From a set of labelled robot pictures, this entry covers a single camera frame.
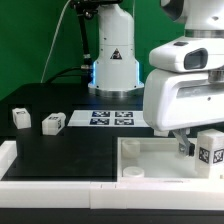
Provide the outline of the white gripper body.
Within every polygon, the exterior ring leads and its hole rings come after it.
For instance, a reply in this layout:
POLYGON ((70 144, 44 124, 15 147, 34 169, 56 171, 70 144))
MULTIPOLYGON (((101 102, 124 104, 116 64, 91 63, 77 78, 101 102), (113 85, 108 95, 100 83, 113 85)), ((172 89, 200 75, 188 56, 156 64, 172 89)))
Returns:
POLYGON ((207 72, 155 69, 145 83, 143 118, 158 131, 224 122, 224 83, 209 83, 207 72))

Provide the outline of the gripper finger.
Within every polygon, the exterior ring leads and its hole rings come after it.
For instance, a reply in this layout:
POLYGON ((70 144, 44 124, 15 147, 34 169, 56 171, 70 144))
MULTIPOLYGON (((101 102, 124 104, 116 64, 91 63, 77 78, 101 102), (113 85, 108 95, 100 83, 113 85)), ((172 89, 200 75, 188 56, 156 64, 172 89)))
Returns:
POLYGON ((183 156, 194 156, 195 145, 191 143, 187 137, 186 129, 173 130, 173 134, 178 141, 179 153, 183 156))

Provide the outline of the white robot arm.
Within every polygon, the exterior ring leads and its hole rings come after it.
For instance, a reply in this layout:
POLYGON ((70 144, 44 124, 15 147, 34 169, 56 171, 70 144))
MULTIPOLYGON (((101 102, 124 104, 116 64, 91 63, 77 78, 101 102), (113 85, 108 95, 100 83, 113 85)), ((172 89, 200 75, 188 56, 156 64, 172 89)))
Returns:
POLYGON ((189 155, 190 127, 224 122, 224 0, 160 0, 184 35, 153 49, 154 70, 139 81, 133 18, 115 2, 100 0, 99 57, 90 91, 103 96, 143 89, 143 118, 157 131, 171 131, 189 155))

